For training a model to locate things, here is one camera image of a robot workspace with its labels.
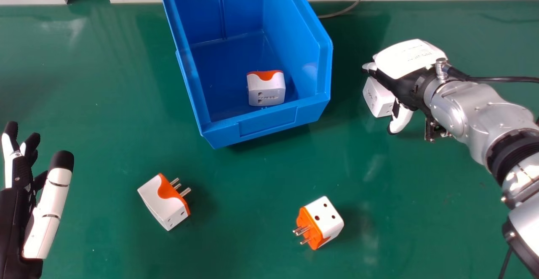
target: white adapter body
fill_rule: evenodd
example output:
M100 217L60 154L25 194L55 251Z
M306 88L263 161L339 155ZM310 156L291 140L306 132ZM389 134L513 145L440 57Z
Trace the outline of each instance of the white adapter body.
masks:
M300 208L296 225L293 233L304 237L300 244L308 243L316 250L341 233L344 221L329 199L323 196Z
M363 98L373 116L391 116L395 96L373 77L368 77L363 88Z
M281 70L250 72L247 74L249 105L271 106L285 101L285 74Z
M183 199L191 189L186 188L179 193L177 188L181 184L174 185L178 180L169 182L163 174L158 174L137 190L154 218L167 231L191 215L187 202Z

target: green work surface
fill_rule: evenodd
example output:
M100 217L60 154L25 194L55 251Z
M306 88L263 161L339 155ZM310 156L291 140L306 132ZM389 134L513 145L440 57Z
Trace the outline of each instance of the green work surface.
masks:
M496 182L464 144L425 142L420 113L389 136L389 119L373 118L362 99L360 67L422 38L479 77L537 75L538 16L538 1L361 3L323 21L333 81L318 122L213 150L199 136L162 5L0 8L0 119L18 121L21 140L42 134L35 173L56 150L75 154L43 277L497 277L508 209ZM495 87L539 112L539 85ZM136 191L159 172L192 188L191 216L170 232ZM312 251L291 231L299 208L322 195L345 225ZM513 257L507 278L531 275Z

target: black cable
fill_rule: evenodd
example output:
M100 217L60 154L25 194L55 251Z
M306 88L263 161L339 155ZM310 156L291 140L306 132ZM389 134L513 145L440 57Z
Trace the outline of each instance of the black cable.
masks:
M502 264L502 269L500 270L500 276L498 276L498 279L504 279L505 271L507 269L507 264L509 264L509 259L511 258L512 249L509 247L507 250L506 257L504 259L504 264Z
M451 77L455 77L459 79L460 81L470 81L470 82L477 82L477 83L516 83L516 82L526 82L526 83L539 83L539 78L536 77L483 77L483 78L477 78L472 77L468 74L463 73L460 70L457 70L453 66L451 66L447 70L447 74Z

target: gray cable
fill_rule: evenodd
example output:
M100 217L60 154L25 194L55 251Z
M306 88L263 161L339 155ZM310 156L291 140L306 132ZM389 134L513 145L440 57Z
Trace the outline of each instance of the gray cable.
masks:
M354 4L348 6L347 8L345 8L345 9L343 9L341 11L333 12L333 13L330 13L330 14L322 14L321 16L318 16L318 18L319 19L326 19L326 18L333 18L334 16L340 16L341 14L349 12L350 10L352 10L354 7L356 7L358 5L358 3L360 1L361 0L356 0L356 2L354 2Z

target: blue storage bin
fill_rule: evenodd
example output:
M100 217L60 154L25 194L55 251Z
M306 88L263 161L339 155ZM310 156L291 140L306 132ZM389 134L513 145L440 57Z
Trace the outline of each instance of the blue storage bin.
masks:
M307 0L163 4L200 134L213 148L318 120L330 98L333 45ZM248 104L253 70L283 70L283 104Z

